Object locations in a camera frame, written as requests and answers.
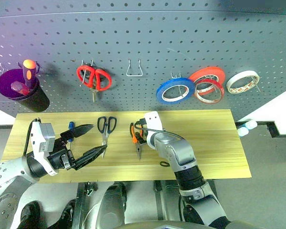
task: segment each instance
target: pliers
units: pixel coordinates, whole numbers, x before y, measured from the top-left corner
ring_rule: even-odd
[[[133,123],[130,123],[129,131],[133,139],[133,143],[135,144],[135,147],[136,147],[135,151],[137,152],[138,159],[141,160],[141,152],[142,152],[141,145],[144,145],[147,143],[147,141],[143,139],[144,132],[143,130],[140,130],[140,132],[136,132],[134,130]]]

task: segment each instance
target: pegboard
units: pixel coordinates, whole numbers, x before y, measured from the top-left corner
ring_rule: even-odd
[[[0,74],[18,68],[17,61],[36,60],[51,102],[46,112],[229,108],[238,120],[286,90],[286,7],[231,2],[1,1]],[[139,58],[143,77],[127,77],[128,59],[136,69]],[[83,59],[112,76],[96,103],[76,76]],[[194,97],[176,105],[156,100],[170,73],[189,77],[212,65],[224,69],[226,81],[256,71],[263,92],[226,90],[218,104]],[[13,116],[30,112],[1,94],[0,109]]]

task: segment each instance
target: red scissors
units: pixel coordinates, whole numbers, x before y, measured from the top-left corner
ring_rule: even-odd
[[[81,70],[90,72],[88,82],[83,81]],[[83,82],[84,85],[86,85],[89,88],[92,88],[93,102],[95,102],[97,92],[107,90],[108,88],[110,88],[112,84],[111,76],[107,72],[105,72],[103,69],[94,69],[93,67],[88,66],[88,65],[81,65],[77,68],[76,73],[77,73],[78,78],[80,79],[81,82]],[[108,80],[108,85],[106,87],[101,87],[101,75],[105,76]]]

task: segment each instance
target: wooden tabletop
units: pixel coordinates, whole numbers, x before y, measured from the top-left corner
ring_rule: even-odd
[[[142,111],[82,112],[82,113],[25,113],[17,114],[7,141],[2,160],[22,155],[28,126],[34,118],[52,123],[56,137],[68,130],[70,121],[75,125],[97,124],[100,116],[114,116],[118,123],[109,135],[104,159],[100,156],[78,171],[61,169],[59,174],[41,178],[42,183],[69,183],[86,181],[127,181],[175,179],[169,167],[161,167],[164,160],[156,150],[142,147],[142,159],[137,159],[135,146],[129,134],[130,122],[144,117]],[[230,110],[160,111],[163,127],[183,136],[193,147],[198,165],[206,179],[251,177],[246,156],[238,137]],[[75,158],[87,150],[100,146],[102,136],[95,126],[76,138],[71,150]]]

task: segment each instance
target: black-handled scissors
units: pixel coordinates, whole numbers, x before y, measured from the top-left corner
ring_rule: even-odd
[[[107,120],[105,116],[97,119],[97,128],[102,134],[102,146],[107,145],[109,134],[111,134],[116,127],[117,119],[110,116]],[[102,153],[102,158],[105,156],[106,150]]]

